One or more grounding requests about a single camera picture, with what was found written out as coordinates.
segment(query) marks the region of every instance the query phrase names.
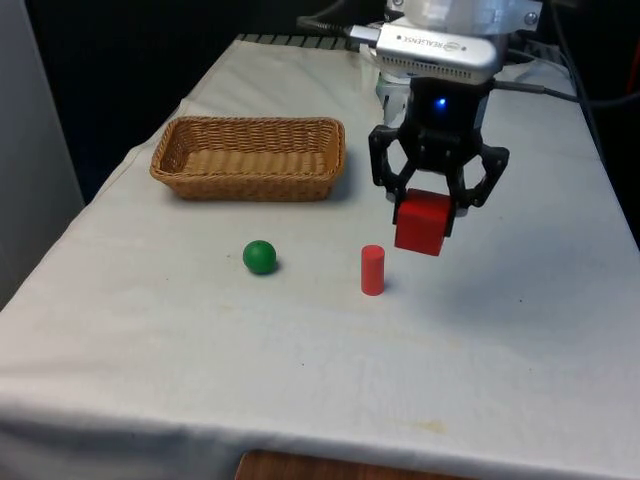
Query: black cable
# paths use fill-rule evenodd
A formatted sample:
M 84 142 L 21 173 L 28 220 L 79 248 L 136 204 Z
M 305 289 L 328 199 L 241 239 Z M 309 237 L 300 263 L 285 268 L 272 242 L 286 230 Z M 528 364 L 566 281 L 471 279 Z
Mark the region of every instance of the black cable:
M 626 97 L 616 98 L 613 100 L 593 100 L 590 102 L 593 108 L 617 108 L 624 107 L 629 103 L 637 102 L 640 100 L 640 92 L 632 93 Z
M 344 27 L 334 25 L 333 23 L 321 22 L 316 20 L 314 17 L 298 17 L 296 20 L 296 26 L 303 30 L 311 30 L 329 36 L 347 36 Z
M 531 45 L 534 45 L 536 47 L 543 47 L 543 48 L 552 48 L 551 45 L 547 45 L 546 43 L 542 43 L 542 42 L 537 42 L 535 40 L 527 40 L 527 43 L 530 43 Z M 547 59 L 543 59 L 543 58 L 539 58 L 536 57 L 536 55 L 533 54 L 529 54 L 529 53 L 525 53 L 525 52 L 520 52 L 520 51 L 512 51 L 509 50 L 509 53 L 513 54 L 514 56 L 519 56 L 521 58 L 526 58 L 526 57 L 530 57 L 530 58 L 537 58 L 538 60 L 542 61 L 542 62 L 546 62 L 546 63 L 553 63 L 555 65 L 557 65 L 555 62 L 551 61 L 551 60 L 547 60 Z M 560 55 L 560 58 L 562 59 L 562 61 L 564 62 L 564 65 L 567 66 L 569 65 L 569 60 L 567 59 L 566 55 L 564 55 L 562 52 L 555 52 L 556 54 Z M 571 80 L 574 82 L 575 85 L 575 81 L 573 80 L 573 73 L 570 71 L 569 75 L 571 75 Z M 636 92 L 630 95 L 626 95 L 624 97 L 621 98 L 615 98 L 612 100 L 590 100 L 589 101 L 589 105 L 591 106 L 591 108 L 598 108 L 598 109 L 605 109 L 605 108 L 618 108 L 618 107 L 624 107 L 626 105 L 628 105 L 629 103 L 633 103 L 640 100 L 640 92 Z
M 550 97 L 560 98 L 569 102 L 579 103 L 578 97 L 570 95 L 568 93 L 559 92 L 551 88 L 547 88 L 543 85 L 534 85 L 531 83 L 519 83 L 519 82 L 502 82 L 496 80 L 495 88 L 498 90 L 508 90 L 511 92 L 525 92 L 534 93 L 536 95 L 549 95 Z
M 580 72 L 576 67 L 575 62 L 573 61 L 573 55 L 571 54 L 571 50 L 569 49 L 569 43 L 567 42 L 567 37 L 564 34 L 564 29 L 562 28 L 562 23 L 560 22 L 560 15 L 558 14 L 558 7 L 555 4 L 555 1 L 552 0 L 549 2 L 549 7 L 551 10 L 551 17 L 553 19 L 554 28 L 556 30 L 556 34 L 558 35 L 558 40 L 560 42 L 560 48 L 564 51 L 565 61 L 567 62 L 567 68 L 571 72 L 573 76 L 573 81 L 576 85 L 576 92 L 578 94 L 578 103 L 582 107 L 582 111 L 587 119 L 587 125 L 591 130 L 591 136 L 593 137 L 593 143 L 596 146 L 596 150 L 598 151 L 598 155 L 600 156 L 600 160 L 602 163 L 606 165 L 606 160 L 604 158 L 604 150 L 602 148 L 602 140 L 600 139 L 600 133 L 598 132 L 596 126 L 596 120 L 593 115 L 593 110 L 591 110 L 591 106 L 589 105 L 589 99 L 587 97 L 587 90 L 584 87 L 584 82 L 582 81 L 582 77 L 580 76 Z

